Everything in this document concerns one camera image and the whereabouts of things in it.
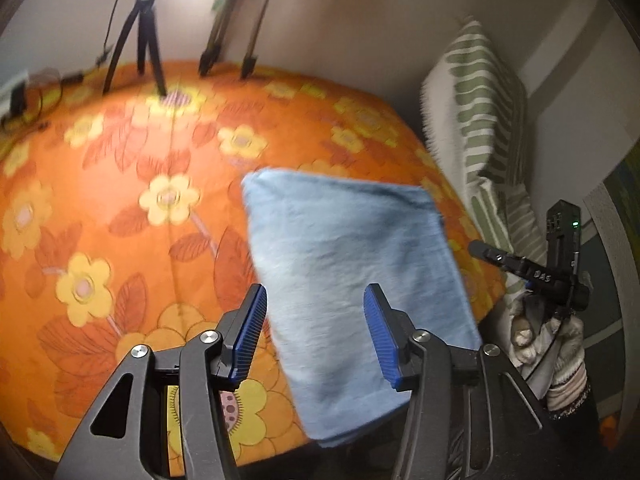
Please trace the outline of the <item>striped sleeve forearm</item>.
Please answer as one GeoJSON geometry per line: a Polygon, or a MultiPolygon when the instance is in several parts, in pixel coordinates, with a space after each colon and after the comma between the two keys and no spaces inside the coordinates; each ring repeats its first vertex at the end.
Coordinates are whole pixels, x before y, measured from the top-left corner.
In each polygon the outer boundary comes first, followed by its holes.
{"type": "Polygon", "coordinates": [[[549,417],[568,455],[570,478],[589,476],[608,454],[601,442],[596,400],[590,384],[565,408],[550,411],[549,417]]]}

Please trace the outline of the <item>right gloved hand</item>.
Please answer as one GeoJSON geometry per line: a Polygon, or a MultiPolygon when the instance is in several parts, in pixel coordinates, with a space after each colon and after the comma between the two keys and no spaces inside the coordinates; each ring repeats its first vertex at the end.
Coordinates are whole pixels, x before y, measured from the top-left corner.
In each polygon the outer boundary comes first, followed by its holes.
{"type": "Polygon", "coordinates": [[[523,292],[494,307],[487,338],[506,352],[548,411],[565,408],[588,384],[584,324],[580,318],[554,316],[544,322],[542,301],[523,292]]]}

